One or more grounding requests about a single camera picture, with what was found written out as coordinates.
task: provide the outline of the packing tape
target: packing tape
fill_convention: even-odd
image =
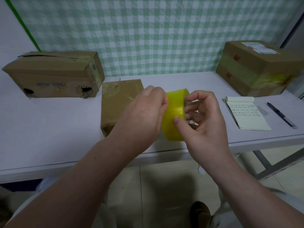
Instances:
[[[187,89],[167,92],[168,108],[164,114],[161,129],[169,141],[184,141],[173,124],[173,118],[178,116],[186,120],[184,98],[188,94],[189,91]]]

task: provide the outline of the spiral notebook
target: spiral notebook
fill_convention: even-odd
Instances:
[[[226,97],[225,101],[241,130],[271,130],[253,103],[254,97]]]

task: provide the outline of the green strip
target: green strip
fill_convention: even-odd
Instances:
[[[31,35],[30,31],[28,30],[28,28],[26,27],[25,23],[22,21],[20,15],[18,14],[18,12],[16,11],[15,7],[13,6],[13,4],[11,3],[10,0],[5,0],[7,5],[9,6],[9,8],[11,9],[11,11],[14,13],[14,15],[16,16],[16,18],[18,19],[19,23],[22,25],[22,27],[24,28],[25,32],[27,33],[28,37],[31,39],[31,41],[33,42],[33,44],[36,46],[37,50],[41,52],[41,49],[39,48],[37,42],[35,41],[35,39],[33,38],[33,36]]]

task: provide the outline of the cardboard box with shipping label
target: cardboard box with shipping label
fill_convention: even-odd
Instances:
[[[105,82],[102,84],[101,130],[105,137],[114,128],[126,106],[142,92],[140,79]]]
[[[216,68],[242,96],[281,94],[304,68],[304,58],[263,41],[226,42]]]
[[[29,52],[2,69],[31,98],[95,97],[104,72],[97,52]]]

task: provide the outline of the white table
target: white table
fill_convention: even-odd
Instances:
[[[8,75],[0,75],[0,183],[44,178],[65,172],[103,135],[100,129],[101,91],[95,98],[27,98]],[[188,88],[215,92],[227,125],[231,152],[304,144],[304,103],[284,91],[260,97],[255,104],[271,131],[238,129],[223,99],[239,94],[214,72],[108,77],[106,82],[141,79],[143,86],[160,86],[166,92]],[[266,106],[272,103],[286,114],[294,130]],[[184,142],[169,142],[163,134],[130,166],[190,159]]]

